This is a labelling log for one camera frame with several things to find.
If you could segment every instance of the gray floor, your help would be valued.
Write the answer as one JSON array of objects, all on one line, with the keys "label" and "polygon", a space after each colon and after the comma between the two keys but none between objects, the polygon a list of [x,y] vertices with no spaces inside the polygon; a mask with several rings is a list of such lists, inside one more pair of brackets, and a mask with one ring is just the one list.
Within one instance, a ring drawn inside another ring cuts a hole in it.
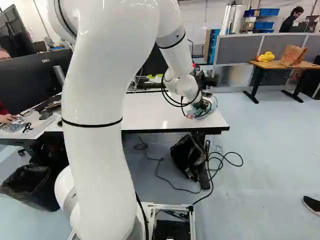
[{"label": "gray floor", "polygon": [[[214,179],[212,195],[196,205],[197,239],[320,239],[320,218],[301,203],[303,195],[320,199],[320,101],[302,96],[305,103],[300,104],[280,91],[259,92],[260,104],[241,92],[217,93],[216,97],[230,131],[208,139],[225,153],[241,154],[244,166],[225,164]],[[176,187],[199,189],[170,159],[170,147],[184,134],[140,136],[149,144],[150,157],[165,158],[159,168],[161,176]],[[156,178],[157,162],[134,150],[138,143],[135,135],[128,135],[124,150],[142,201],[190,204],[208,193],[176,191]],[[0,210],[1,239],[65,240],[70,231],[60,211],[38,212],[5,197],[0,197]]]}]

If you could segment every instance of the silver cylinder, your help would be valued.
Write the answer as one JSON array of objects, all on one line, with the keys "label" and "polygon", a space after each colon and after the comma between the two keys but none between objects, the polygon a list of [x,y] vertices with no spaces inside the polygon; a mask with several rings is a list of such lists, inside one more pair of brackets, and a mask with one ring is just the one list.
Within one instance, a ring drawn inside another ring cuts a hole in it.
[{"label": "silver cylinder", "polygon": [[55,73],[55,75],[56,75],[56,78],[57,78],[58,81],[59,81],[59,84],[60,84],[61,86],[63,86],[66,77],[65,77],[64,71],[62,71],[62,69],[61,69],[61,66],[60,66],[60,65],[58,65],[58,66],[53,66],[53,70],[54,70],[54,73]]},{"label": "silver cylinder", "polygon": [[234,17],[232,21],[231,33],[238,34],[240,32],[241,20],[244,13],[244,6],[242,4],[236,5],[234,8]]},{"label": "silver cylinder", "polygon": [[224,18],[223,18],[222,27],[220,30],[220,35],[226,35],[226,31],[227,31],[228,23],[229,23],[229,19],[230,19],[230,14],[231,14],[231,8],[232,8],[232,5],[227,5],[225,7]]}]

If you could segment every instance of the hand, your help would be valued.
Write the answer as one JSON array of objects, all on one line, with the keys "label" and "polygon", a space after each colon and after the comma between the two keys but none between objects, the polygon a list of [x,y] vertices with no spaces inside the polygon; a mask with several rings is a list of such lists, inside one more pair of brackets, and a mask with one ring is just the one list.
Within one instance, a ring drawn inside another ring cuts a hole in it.
[{"label": "hand", "polygon": [[11,123],[11,121],[13,121],[14,119],[16,119],[18,116],[13,116],[11,114],[7,114],[7,115],[0,115],[0,123],[1,124],[9,124]]}]

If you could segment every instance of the black trash bin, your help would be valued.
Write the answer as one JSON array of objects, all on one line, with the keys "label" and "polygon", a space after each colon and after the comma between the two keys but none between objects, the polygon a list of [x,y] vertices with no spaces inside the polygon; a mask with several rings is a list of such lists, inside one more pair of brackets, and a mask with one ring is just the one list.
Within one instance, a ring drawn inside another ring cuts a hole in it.
[{"label": "black trash bin", "polygon": [[19,167],[0,186],[0,193],[35,209],[54,212],[60,207],[55,197],[56,174],[47,166]]}]

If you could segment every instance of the red sleeve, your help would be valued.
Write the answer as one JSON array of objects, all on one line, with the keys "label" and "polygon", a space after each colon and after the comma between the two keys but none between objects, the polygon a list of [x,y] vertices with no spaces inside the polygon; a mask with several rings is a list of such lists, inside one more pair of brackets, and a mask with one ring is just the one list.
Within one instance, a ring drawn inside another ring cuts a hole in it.
[{"label": "red sleeve", "polygon": [[9,114],[9,111],[6,109],[5,105],[0,101],[0,115]]}]

